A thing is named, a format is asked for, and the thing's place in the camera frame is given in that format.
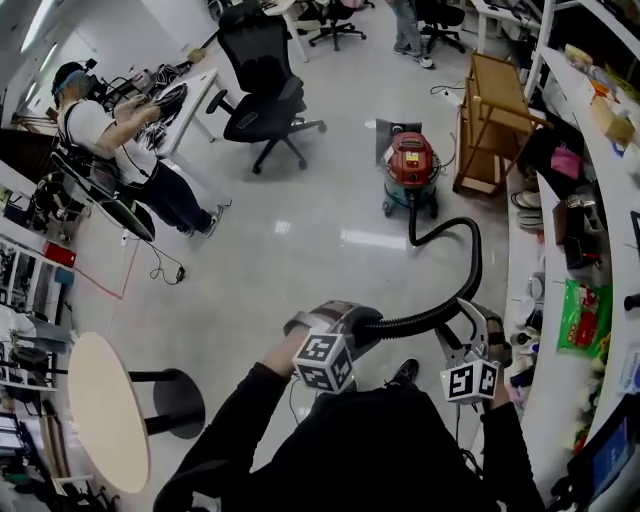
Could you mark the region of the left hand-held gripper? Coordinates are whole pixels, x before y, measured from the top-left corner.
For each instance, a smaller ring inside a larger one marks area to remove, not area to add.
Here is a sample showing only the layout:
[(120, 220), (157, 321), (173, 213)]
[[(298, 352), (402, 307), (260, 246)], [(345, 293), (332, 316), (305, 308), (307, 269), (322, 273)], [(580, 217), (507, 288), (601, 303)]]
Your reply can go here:
[(359, 308), (357, 303), (331, 300), (310, 311), (299, 311), (285, 323), (285, 335), (302, 328), (309, 332), (292, 360), (295, 373), (307, 388), (341, 394), (355, 383), (354, 336), (343, 331)]

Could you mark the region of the person's left forearm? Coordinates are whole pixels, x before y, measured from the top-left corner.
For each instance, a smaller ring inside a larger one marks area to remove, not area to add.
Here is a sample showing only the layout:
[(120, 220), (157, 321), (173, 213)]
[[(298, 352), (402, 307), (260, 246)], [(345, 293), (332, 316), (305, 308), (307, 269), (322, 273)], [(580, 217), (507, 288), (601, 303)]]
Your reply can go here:
[(153, 512), (186, 512), (194, 493), (218, 497), (248, 476), (307, 334), (304, 328), (293, 329), (254, 364), (161, 489)]

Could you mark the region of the red and teal vacuum cleaner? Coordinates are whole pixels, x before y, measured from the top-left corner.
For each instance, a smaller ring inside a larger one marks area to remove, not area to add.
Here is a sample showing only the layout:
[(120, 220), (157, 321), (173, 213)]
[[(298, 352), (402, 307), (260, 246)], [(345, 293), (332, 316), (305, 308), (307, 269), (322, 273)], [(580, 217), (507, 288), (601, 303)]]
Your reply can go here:
[(439, 214), (436, 180), (441, 170), (438, 156), (418, 132), (398, 132), (382, 156), (385, 200), (382, 210), (391, 217), (397, 206), (426, 208), (435, 219)]

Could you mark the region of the person's right black shoe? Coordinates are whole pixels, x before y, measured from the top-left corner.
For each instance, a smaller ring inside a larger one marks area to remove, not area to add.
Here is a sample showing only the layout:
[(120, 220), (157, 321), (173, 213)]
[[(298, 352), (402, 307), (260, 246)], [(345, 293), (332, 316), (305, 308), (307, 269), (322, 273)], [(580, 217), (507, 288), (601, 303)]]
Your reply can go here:
[(420, 363), (416, 358), (408, 358), (398, 368), (390, 381), (385, 383), (385, 387), (397, 387), (413, 384), (419, 374)]

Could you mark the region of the white curved shelving unit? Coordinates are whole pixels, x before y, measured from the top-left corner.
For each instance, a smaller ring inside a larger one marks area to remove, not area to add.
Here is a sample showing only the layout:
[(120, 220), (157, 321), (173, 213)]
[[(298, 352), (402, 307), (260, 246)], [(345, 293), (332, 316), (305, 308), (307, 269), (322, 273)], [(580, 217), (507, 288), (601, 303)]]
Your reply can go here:
[[(625, 169), (623, 160), (597, 125), (583, 91), (584, 76), (557, 50), (544, 47), (541, 57), (566, 96), (584, 137), (600, 186), (608, 223), (613, 282), (612, 339), (604, 383), (592, 428), (598, 430), (618, 405), (619, 381), (631, 346), (640, 345), (640, 308), (626, 311), (624, 300), (640, 293), (640, 242), (631, 214), (640, 213), (640, 183)], [(536, 370), (522, 416), (534, 479), (543, 499), (562, 476), (570, 458), (564, 442), (578, 416), (577, 398), (590, 375), (589, 360), (559, 352), (564, 282), (571, 274), (555, 242), (552, 210), (557, 195), (547, 182), (540, 184), (545, 228), (546, 283), (543, 325)]]

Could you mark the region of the stack of white plates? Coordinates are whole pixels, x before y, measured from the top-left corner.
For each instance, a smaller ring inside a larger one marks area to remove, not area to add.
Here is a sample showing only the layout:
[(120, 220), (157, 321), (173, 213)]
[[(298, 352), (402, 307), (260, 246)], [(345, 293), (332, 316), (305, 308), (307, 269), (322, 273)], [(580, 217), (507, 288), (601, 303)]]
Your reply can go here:
[(516, 208), (516, 221), (524, 230), (541, 230), (543, 216), (541, 198), (538, 191), (519, 191), (510, 196), (511, 203)]

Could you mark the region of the black monitor blue screen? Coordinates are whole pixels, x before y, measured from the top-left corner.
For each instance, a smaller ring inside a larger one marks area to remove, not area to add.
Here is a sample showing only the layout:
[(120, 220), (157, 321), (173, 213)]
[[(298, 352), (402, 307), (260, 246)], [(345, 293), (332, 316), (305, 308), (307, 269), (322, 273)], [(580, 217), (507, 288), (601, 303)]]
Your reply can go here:
[(568, 463), (573, 503), (584, 512), (617, 479), (640, 443), (640, 394), (626, 394)]

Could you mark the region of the pink paper bag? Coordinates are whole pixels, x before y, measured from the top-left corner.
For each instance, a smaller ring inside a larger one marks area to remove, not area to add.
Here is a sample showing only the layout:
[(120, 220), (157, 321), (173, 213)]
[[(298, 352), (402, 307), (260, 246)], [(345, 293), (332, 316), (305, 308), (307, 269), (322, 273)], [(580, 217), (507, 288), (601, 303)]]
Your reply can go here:
[(577, 180), (582, 169), (582, 157), (565, 146), (559, 146), (551, 155), (550, 167), (569, 179)]

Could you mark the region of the round wooden table black base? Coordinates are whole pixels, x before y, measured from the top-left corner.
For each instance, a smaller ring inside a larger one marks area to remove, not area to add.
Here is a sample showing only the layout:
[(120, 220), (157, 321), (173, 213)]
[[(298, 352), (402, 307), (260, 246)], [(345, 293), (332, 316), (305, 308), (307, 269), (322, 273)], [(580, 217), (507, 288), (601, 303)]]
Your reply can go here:
[(75, 342), (67, 369), (69, 408), (79, 441), (101, 475), (118, 490), (141, 492), (151, 474), (149, 438), (191, 440), (206, 408), (197, 384), (176, 368), (130, 371), (94, 332)]

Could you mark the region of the black mesh office chair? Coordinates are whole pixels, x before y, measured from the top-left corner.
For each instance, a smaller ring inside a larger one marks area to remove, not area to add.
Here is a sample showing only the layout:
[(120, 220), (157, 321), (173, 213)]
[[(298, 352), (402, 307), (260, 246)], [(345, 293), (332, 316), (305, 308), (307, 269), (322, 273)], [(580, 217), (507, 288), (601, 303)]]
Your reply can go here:
[(222, 109), (229, 115), (224, 139), (265, 144), (252, 167), (255, 175), (261, 173), (262, 163), (280, 142), (297, 157), (299, 168), (306, 169), (307, 161), (290, 136), (312, 128), (324, 133), (326, 123), (302, 117), (306, 111), (304, 82), (290, 66), (285, 21), (267, 15), (257, 0), (246, 0), (224, 10), (216, 36), (244, 93), (233, 106), (223, 88), (206, 108), (208, 114)]

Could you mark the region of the white desk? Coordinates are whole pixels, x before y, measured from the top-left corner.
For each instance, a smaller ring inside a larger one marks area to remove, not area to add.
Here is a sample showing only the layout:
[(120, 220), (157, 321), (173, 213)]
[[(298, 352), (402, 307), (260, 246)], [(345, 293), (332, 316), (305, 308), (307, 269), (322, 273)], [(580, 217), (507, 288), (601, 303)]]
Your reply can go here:
[(292, 17), (292, 9), (296, 0), (269, 0), (273, 3), (273, 6), (268, 7), (265, 10), (265, 14), (268, 16), (281, 17), (291, 36), (292, 43), (297, 50), (301, 60), (304, 63), (309, 62), (309, 58), (305, 52), (305, 47), (303, 46), (302, 40), (297, 32), (296, 27), (294, 26), (294, 20)]
[(494, 20), (497, 24), (507, 23), (523, 28), (524, 30), (538, 32), (540, 23), (531, 15), (515, 15), (511, 8), (492, 8), (484, 0), (470, 0), (478, 14), (478, 33), (476, 51), (481, 54), (486, 53), (487, 42), (487, 21)]
[(197, 117), (197, 111), (211, 87), (216, 84), (217, 79), (218, 69), (212, 68), (178, 82), (179, 85), (187, 86), (187, 95), (180, 112), (168, 126), (164, 132), (163, 140), (154, 150), (158, 158), (170, 158), (178, 150), (189, 127), (195, 127), (209, 143), (216, 140), (216, 137)]

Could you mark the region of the black bag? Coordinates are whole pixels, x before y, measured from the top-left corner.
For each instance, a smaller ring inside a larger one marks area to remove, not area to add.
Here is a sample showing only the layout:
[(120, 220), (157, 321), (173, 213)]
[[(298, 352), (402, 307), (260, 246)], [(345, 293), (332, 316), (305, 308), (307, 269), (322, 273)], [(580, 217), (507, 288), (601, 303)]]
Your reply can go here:
[(189, 88), (186, 83), (179, 84), (157, 97), (150, 98), (140, 110), (156, 108), (159, 114), (153, 118), (153, 121), (164, 122), (169, 118), (175, 118), (180, 113), (188, 92)]

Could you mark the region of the red box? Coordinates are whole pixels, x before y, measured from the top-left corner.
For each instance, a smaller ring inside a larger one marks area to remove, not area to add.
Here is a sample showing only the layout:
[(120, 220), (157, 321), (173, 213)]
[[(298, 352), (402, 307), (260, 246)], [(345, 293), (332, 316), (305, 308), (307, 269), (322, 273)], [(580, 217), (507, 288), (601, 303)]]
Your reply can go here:
[(54, 242), (48, 241), (44, 245), (44, 256), (58, 264), (73, 268), (76, 261), (76, 253)]

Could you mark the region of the white storage shelving unit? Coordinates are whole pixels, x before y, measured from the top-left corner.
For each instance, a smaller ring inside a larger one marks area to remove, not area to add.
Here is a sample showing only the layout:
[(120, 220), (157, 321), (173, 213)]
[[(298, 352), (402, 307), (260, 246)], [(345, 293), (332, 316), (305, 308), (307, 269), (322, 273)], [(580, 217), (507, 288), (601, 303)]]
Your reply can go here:
[[(54, 281), (55, 268), (59, 266), (0, 235), (0, 304), (64, 327), (61, 320), (67, 286)], [(70, 331), (74, 343), (73, 329), (64, 328)], [(42, 350), (28, 341), (0, 341), (0, 386), (33, 394), (55, 392), (57, 381), (66, 374), (58, 363), (72, 345), (60, 354)]]

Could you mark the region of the dark wooden staircase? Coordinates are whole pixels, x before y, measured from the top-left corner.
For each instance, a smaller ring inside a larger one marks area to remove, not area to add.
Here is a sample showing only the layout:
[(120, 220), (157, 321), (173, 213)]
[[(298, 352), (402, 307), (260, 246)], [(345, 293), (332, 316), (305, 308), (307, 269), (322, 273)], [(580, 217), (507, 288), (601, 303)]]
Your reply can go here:
[(53, 149), (53, 136), (0, 128), (0, 160), (34, 184), (56, 171)]

